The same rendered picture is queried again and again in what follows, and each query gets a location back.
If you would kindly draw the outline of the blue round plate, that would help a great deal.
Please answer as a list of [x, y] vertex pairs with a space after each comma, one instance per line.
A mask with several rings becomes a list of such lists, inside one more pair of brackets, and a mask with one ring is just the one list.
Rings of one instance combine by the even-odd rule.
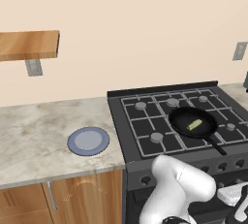
[[94, 156], [109, 146], [109, 134], [99, 127], [83, 127], [68, 139], [68, 149], [79, 156]]

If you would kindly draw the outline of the grey wall outlet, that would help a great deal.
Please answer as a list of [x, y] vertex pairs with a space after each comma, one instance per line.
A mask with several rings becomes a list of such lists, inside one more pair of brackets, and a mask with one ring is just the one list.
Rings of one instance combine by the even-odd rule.
[[242, 60], [247, 46], [248, 46], [248, 42], [238, 42], [236, 44], [232, 60], [233, 61]]
[[39, 59], [28, 59], [25, 61], [25, 65], [29, 77], [38, 77], [43, 74], [41, 61]]

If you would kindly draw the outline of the black frying pan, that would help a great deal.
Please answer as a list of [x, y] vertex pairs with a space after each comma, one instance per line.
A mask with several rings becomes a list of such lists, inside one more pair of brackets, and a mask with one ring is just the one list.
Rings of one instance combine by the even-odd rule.
[[[202, 124], [194, 130], [189, 131], [187, 126], [196, 119], [200, 119]], [[221, 155], [225, 156], [227, 154], [227, 152], [211, 138], [218, 129], [218, 123], [216, 118], [209, 112], [193, 107], [176, 108], [169, 114], [169, 123], [173, 130], [180, 135], [191, 139], [206, 140]]]

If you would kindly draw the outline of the wooden drawer front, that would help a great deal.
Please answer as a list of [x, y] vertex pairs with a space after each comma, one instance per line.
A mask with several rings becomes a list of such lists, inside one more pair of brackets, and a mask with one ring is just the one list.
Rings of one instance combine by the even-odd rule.
[[53, 224], [42, 185], [1, 189], [0, 224]]

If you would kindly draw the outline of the wooden cupboard door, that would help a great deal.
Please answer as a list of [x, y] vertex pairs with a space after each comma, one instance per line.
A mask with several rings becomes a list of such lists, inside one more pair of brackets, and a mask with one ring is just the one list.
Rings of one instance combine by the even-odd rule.
[[53, 181], [58, 210], [43, 188], [53, 224], [122, 224], [121, 170]]

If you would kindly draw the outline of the yellow butter stick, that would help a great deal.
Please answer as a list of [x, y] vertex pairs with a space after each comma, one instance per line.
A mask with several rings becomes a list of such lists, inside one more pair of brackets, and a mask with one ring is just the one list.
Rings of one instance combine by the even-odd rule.
[[194, 130], [195, 128], [199, 127], [200, 125], [202, 124], [202, 121], [200, 119], [196, 119], [194, 120], [192, 123], [190, 123], [188, 126], [187, 126], [187, 129], [189, 131], [192, 131]]

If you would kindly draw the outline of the wooden wall shelf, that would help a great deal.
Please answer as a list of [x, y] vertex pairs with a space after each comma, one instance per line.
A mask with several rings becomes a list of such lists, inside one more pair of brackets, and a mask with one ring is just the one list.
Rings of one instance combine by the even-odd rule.
[[56, 58], [58, 30], [0, 32], [0, 61]]

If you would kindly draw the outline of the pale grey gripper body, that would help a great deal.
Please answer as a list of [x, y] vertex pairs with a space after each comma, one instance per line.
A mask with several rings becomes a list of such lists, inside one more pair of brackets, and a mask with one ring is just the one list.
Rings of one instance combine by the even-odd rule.
[[241, 197], [243, 186], [245, 186], [245, 183], [219, 188], [217, 190], [217, 197], [227, 206], [234, 207]]

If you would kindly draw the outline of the black gas stove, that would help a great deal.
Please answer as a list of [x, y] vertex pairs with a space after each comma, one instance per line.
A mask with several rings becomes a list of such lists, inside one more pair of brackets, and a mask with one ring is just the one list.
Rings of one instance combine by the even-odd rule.
[[[126, 222], [139, 224], [141, 209], [155, 188], [151, 165], [168, 155], [193, 167], [209, 167], [219, 188], [248, 182], [248, 111], [223, 91], [216, 81], [116, 90], [108, 105], [126, 164]], [[205, 140], [184, 137], [172, 129], [168, 115], [176, 108], [195, 107], [211, 113], [218, 130], [211, 137], [227, 154]], [[244, 159], [242, 168], [235, 162]], [[226, 162], [223, 172], [218, 165]], [[150, 176], [148, 185], [140, 182]]]

